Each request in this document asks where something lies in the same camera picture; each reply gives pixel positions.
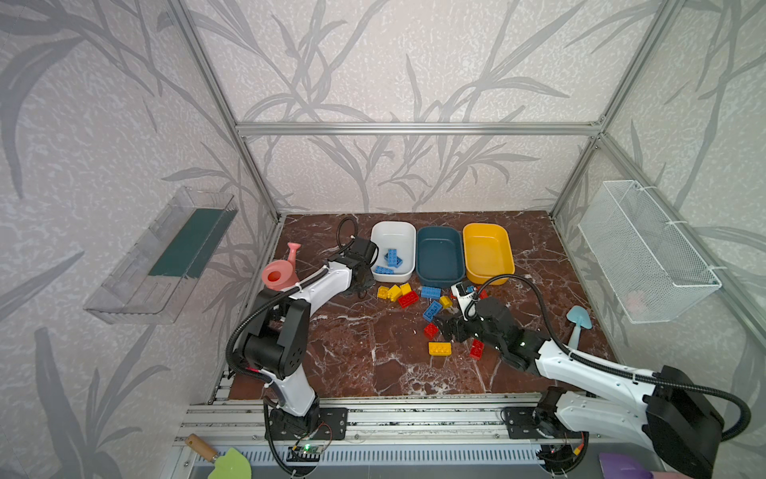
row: aluminum frame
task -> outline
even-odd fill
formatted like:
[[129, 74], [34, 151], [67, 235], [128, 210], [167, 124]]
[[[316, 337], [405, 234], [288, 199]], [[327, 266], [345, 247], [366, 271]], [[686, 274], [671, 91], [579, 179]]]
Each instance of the aluminum frame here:
[[[617, 169], [619, 169], [628, 179], [638, 181], [642, 186], [653, 186], [643, 170], [636, 167], [636, 164], [630, 160], [627, 153], [610, 135], [606, 133], [599, 135], [596, 139], [596, 147], [599, 145], [602, 147], [601, 150], [612, 160], [615, 167], [617, 167]], [[684, 237], [686, 237], [689, 243], [695, 250], [697, 250], [707, 264], [721, 264], [718, 255], [713, 253], [702, 238], [700, 238], [694, 231], [694, 228], [685, 221], [674, 207], [671, 206], [670, 202], [667, 201], [657, 188], [648, 188], [646, 191], [671, 220], [679, 221], [676, 226], [678, 226]], [[745, 287], [739, 279], [727, 269], [716, 269], [715, 274], [721, 281], [721, 288], [717, 291], [717, 294], [721, 295], [726, 306], [728, 306], [745, 330], [754, 337], [758, 345], [766, 353], [766, 313], [764, 313], [763, 309], [745, 293]]]
[[[599, 118], [601, 128], [596, 133], [596, 136], [607, 131], [611, 122], [614, 121], [617, 112], [625, 103], [625, 100], [640, 78], [641, 73], [646, 68], [657, 48], [662, 43], [662, 40], [665, 38], [665, 35], [667, 35], [668, 30], [676, 20], [676, 17], [681, 12], [681, 7], [683, 7], [685, 1], [686, 0], [664, 0], [657, 9], [657, 13], [654, 15], [652, 23], [649, 25], [647, 32], [643, 36], [641, 45], [630, 60], [625, 73], [620, 79], [620, 83], [617, 85], [617, 89], [614, 91], [609, 103], [607, 103], [604, 114]], [[575, 168], [572, 170], [572, 173], [564, 184], [564, 188], [561, 190], [561, 194], [553, 205], [553, 209], [551, 210], [552, 217], [558, 215], [564, 207], [564, 204], [569, 200], [569, 195], [574, 191], [575, 185], [577, 185], [580, 178], [585, 173], [585, 170], [588, 168], [588, 164], [593, 158], [593, 149], [595, 148], [595, 142], [590, 141], [588, 147], [586, 147], [580, 154], [580, 158], [578, 158]]]
[[261, 198], [266, 202], [269, 208], [269, 215], [273, 219], [274, 223], [277, 223], [280, 219], [280, 213], [277, 210], [277, 204], [269, 194], [266, 183], [258, 171], [258, 166], [253, 159], [250, 150], [242, 140], [242, 137], [237, 133], [237, 122], [234, 119], [234, 115], [231, 112], [224, 92], [221, 89], [221, 85], [215, 78], [215, 73], [205, 54], [205, 49], [202, 47], [199, 34], [194, 22], [192, 21], [192, 15], [186, 8], [186, 4], [183, 0], [166, 0], [169, 6], [169, 11], [175, 26], [178, 27], [178, 32], [181, 35], [181, 39], [186, 44], [189, 50], [191, 59], [195, 62], [202, 80], [205, 82], [205, 86], [208, 88], [213, 103], [215, 103], [218, 113], [221, 115], [224, 127], [231, 137], [231, 142], [234, 144], [234, 148], [239, 153], [240, 160], [244, 163], [245, 169], [250, 177], [255, 182], [255, 186], [260, 194]]
[[332, 123], [332, 122], [243, 122], [243, 136], [306, 135], [567, 135], [588, 136], [601, 131], [597, 123], [509, 122], [509, 123]]

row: yellow bowl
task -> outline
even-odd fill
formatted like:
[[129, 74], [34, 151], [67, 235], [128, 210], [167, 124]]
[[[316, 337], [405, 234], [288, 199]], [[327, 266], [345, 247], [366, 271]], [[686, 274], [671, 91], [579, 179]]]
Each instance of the yellow bowl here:
[[[483, 284], [498, 274], [513, 274], [511, 241], [500, 225], [471, 223], [463, 228], [463, 249], [466, 255], [466, 275], [471, 282]], [[492, 284], [503, 284], [508, 279]]]

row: leaf pattern wallpaper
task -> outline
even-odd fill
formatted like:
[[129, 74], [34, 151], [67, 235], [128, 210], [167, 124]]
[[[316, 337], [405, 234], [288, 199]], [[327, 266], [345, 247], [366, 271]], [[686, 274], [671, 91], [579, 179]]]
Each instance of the leaf pattern wallpaper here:
[[[251, 122], [596, 120], [659, 4], [188, 2], [235, 116]], [[443, 212], [549, 208], [540, 199], [585, 139], [248, 142], [285, 212]]]
[[[273, 230], [167, 9], [0, 2], [0, 477], [156, 476]], [[181, 185], [239, 206], [181, 316], [86, 313]]]
[[[766, 2], [687, 1], [609, 134], [766, 305]], [[766, 356], [714, 294], [669, 323], [624, 316], [577, 224], [601, 182], [624, 179], [597, 153], [557, 219], [591, 303], [624, 361], [670, 364], [748, 400], [748, 433], [724, 443], [714, 477], [766, 466]], [[714, 403], [732, 423], [736, 411]]]

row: transparent acrylic tray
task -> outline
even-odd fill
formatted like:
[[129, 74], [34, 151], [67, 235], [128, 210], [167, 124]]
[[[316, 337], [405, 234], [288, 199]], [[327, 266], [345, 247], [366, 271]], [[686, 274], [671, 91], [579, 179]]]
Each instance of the transparent acrylic tray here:
[[85, 310], [110, 324], [172, 324], [236, 214], [234, 195], [182, 186]]

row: dark blue bowl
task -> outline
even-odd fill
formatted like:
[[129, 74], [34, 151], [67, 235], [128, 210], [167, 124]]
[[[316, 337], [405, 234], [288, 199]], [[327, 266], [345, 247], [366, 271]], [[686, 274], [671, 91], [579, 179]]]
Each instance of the dark blue bowl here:
[[449, 226], [426, 226], [417, 231], [417, 275], [423, 286], [447, 289], [466, 275], [463, 241]]

